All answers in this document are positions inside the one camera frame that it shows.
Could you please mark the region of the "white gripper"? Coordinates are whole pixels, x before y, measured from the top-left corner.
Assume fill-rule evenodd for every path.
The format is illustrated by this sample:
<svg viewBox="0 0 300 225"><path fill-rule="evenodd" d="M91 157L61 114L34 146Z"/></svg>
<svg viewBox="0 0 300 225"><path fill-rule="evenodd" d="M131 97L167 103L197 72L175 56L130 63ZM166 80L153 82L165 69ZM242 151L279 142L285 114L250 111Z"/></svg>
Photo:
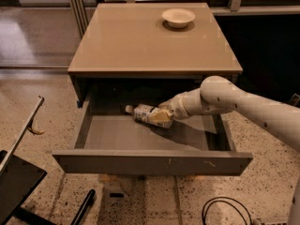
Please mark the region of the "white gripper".
<svg viewBox="0 0 300 225"><path fill-rule="evenodd" d="M170 126L173 118L177 120L188 119L190 114L184 106L186 93L181 93L173 98L160 103L160 109L155 108L148 116L148 122L155 126Z"/></svg>

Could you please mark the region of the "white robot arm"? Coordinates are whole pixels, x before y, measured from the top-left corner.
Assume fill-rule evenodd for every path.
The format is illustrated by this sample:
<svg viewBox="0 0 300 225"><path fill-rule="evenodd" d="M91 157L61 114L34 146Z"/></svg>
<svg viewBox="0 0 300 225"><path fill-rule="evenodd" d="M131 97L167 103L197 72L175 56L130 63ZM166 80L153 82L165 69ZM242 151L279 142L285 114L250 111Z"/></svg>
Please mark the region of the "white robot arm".
<svg viewBox="0 0 300 225"><path fill-rule="evenodd" d="M236 111L293 150L300 152L300 109L241 90L219 76L204 79L199 88L158 105L151 119L165 126L174 119Z"/></svg>

